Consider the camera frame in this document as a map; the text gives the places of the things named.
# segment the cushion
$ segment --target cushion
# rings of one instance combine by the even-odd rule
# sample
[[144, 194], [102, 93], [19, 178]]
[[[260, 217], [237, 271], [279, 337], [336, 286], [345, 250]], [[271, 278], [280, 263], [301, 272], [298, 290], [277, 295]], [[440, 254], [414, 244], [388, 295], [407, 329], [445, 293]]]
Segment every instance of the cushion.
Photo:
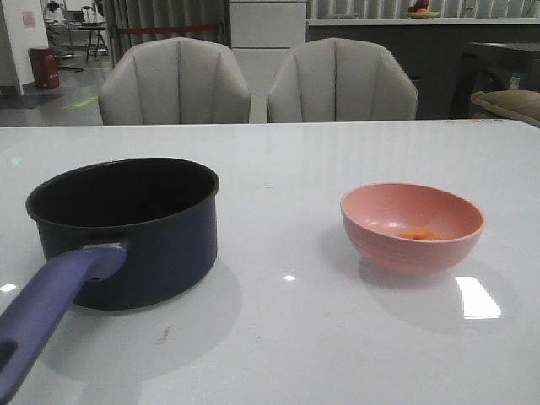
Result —
[[540, 93], [536, 91], [478, 91], [471, 95], [471, 102], [501, 118], [540, 127]]

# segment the saucepan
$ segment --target saucepan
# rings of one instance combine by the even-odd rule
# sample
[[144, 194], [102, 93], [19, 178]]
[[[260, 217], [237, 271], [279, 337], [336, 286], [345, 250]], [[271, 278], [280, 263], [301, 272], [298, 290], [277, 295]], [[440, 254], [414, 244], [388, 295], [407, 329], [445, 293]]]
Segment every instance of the saucepan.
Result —
[[0, 404], [19, 389], [67, 308], [125, 310], [176, 296], [217, 256], [218, 176], [181, 159], [85, 166], [26, 201], [46, 264], [0, 316]]

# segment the chair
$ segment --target chair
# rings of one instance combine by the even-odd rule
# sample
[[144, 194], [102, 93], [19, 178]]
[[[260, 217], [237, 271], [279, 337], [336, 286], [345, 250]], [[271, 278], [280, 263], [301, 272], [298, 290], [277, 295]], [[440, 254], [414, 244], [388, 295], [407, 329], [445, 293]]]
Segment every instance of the chair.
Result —
[[417, 104], [385, 47], [339, 38], [290, 48], [267, 95], [268, 122], [413, 120]]
[[105, 125], [248, 122], [251, 106], [233, 52], [183, 37], [130, 48], [98, 100]]
[[540, 127], [540, 93], [531, 90], [501, 90], [471, 94], [472, 118], [515, 120]]

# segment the gray curtain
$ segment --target gray curtain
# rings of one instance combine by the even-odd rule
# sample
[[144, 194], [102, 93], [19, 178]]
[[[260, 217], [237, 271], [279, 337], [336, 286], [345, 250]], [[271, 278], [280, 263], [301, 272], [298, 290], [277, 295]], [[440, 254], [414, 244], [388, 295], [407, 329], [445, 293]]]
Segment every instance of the gray curtain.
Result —
[[[105, 0], [105, 21], [114, 64], [127, 49], [148, 41], [188, 36], [228, 45], [229, 0]], [[120, 34], [123, 28], [200, 27], [218, 24], [218, 31]]]

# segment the scratch mark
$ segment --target scratch mark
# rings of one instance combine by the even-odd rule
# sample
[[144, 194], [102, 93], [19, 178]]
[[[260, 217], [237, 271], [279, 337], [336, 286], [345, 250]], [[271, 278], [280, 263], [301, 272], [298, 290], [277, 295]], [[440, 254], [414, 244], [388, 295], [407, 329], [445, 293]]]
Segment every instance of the scratch mark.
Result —
[[170, 331], [170, 325], [165, 329], [165, 331], [163, 332], [163, 335], [156, 340], [155, 344], [165, 344], [165, 342], [167, 341], [167, 337], [169, 336], [169, 331]]

